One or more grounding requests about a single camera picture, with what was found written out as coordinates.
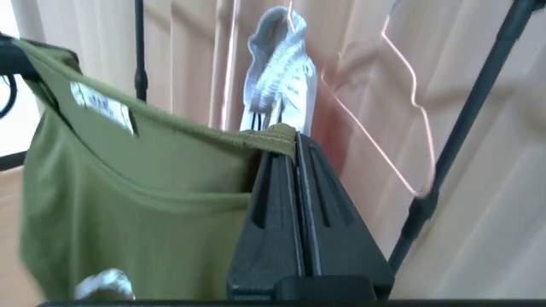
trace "clothing label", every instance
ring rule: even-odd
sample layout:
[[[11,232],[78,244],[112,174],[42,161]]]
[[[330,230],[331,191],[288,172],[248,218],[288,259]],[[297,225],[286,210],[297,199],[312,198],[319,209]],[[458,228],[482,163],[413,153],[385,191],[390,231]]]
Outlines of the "clothing label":
[[[79,82],[70,82],[70,90],[80,106],[92,108],[102,116],[111,119],[116,124],[128,130],[132,136],[135,136],[135,131],[129,117],[129,108],[126,105]]]
[[[121,269],[105,269],[97,275],[85,278],[76,286],[74,297],[83,299],[99,290],[114,290],[130,300],[136,299],[131,281]]]

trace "olive green t-shirt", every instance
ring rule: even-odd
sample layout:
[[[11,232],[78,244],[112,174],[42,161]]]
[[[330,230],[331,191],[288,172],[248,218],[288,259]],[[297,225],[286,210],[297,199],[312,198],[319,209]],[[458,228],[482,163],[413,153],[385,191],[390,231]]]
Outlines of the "olive green t-shirt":
[[[294,159],[295,130],[191,124],[86,78],[69,53],[13,44],[43,80],[26,79],[45,110],[20,254],[44,296],[226,298],[260,155]]]

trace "curtain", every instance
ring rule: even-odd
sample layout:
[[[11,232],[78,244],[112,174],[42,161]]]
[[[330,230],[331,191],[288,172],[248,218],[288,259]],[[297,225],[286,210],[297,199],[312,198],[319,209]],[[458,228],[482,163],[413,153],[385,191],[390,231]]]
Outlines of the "curtain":
[[[392,15],[388,35],[415,69],[416,98],[429,112],[438,154],[511,2],[407,0]],[[135,95],[132,1],[13,3],[22,37],[76,51],[84,73]],[[251,60],[247,38],[262,13],[288,1],[144,4],[148,103],[217,129],[238,129]],[[317,68],[346,43],[377,38],[392,4],[294,1],[307,21],[307,49]],[[534,14],[514,47],[446,178],[439,208],[398,273],[393,298],[546,297],[544,27],[546,14]],[[355,52],[350,61],[356,64],[331,81],[336,95],[420,186],[427,144],[420,114],[410,107],[409,75],[380,43]],[[323,86],[312,137],[388,257],[411,194]]]

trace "garment rack pole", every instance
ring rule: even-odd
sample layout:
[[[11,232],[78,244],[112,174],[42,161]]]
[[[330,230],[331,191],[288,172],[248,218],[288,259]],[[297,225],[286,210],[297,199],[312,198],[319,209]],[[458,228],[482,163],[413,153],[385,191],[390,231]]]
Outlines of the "garment rack pole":
[[[491,88],[497,80],[512,47],[514,47],[515,42],[525,29],[532,12],[543,8],[544,3],[546,3],[545,0],[513,1],[498,31],[495,44],[479,72],[478,78],[436,163],[436,176],[434,177],[431,193],[423,199],[413,199],[409,206],[408,218],[402,227],[402,232],[391,257],[389,257],[389,264],[395,273],[402,265],[411,244],[421,232],[424,223],[434,214],[438,204],[440,187],[453,165],[474,120],[476,120],[479,110],[491,92]]]
[[[136,34],[136,98],[146,101],[148,75],[144,64],[144,4],[143,0],[135,0],[135,34]]]

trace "fabric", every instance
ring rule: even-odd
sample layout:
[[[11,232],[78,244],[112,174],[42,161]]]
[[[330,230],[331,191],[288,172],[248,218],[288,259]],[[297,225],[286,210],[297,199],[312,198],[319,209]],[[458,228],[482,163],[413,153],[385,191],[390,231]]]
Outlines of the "fabric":
[[[25,161],[20,239],[44,296],[226,298],[260,154],[295,159],[294,128],[194,125],[86,78],[68,53],[13,44],[44,80],[26,80],[45,111]]]
[[[285,123],[309,136],[317,97],[317,70],[305,51],[307,25],[288,8],[275,7],[260,19],[248,39],[253,61],[247,71],[241,130],[264,130]]]

